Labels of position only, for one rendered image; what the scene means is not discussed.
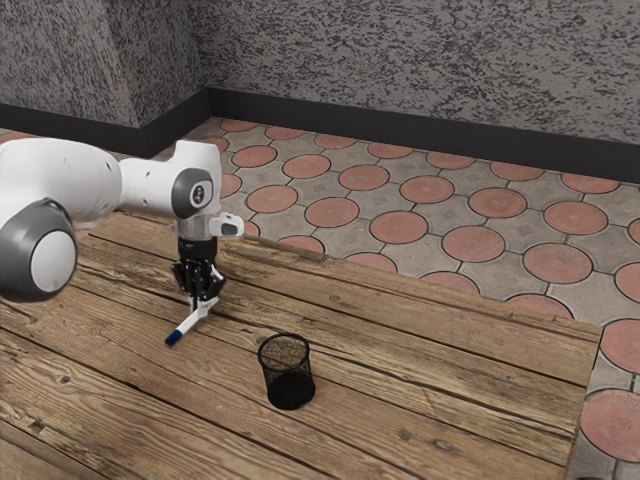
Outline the white pen with blue cap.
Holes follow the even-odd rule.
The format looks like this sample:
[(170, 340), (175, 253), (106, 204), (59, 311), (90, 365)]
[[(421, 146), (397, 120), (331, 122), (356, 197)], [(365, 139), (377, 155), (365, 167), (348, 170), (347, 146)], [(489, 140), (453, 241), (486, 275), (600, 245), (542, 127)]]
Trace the white pen with blue cap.
[(173, 347), (197, 322), (207, 315), (206, 308), (199, 308), (191, 312), (171, 333), (165, 338), (165, 345)]

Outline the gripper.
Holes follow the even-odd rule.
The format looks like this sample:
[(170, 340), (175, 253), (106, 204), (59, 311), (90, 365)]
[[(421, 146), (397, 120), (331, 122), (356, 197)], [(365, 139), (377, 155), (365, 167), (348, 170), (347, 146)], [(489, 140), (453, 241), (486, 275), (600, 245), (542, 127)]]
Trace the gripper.
[[(219, 297), (225, 285), (225, 276), (214, 266), (218, 250), (218, 240), (191, 240), (178, 238), (179, 262), (171, 270), (180, 290), (187, 295), (190, 307), (200, 311), (209, 309)], [(204, 262), (197, 266), (196, 283), (193, 268), (187, 262)]]

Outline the black mesh pen holder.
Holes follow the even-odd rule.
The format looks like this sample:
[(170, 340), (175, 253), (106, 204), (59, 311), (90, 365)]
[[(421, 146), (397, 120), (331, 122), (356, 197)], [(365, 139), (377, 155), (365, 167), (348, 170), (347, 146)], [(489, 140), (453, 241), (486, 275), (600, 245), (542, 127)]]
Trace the black mesh pen holder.
[(313, 399), (316, 387), (305, 338), (294, 333), (272, 335), (260, 345), (257, 358), (272, 406), (297, 410)]

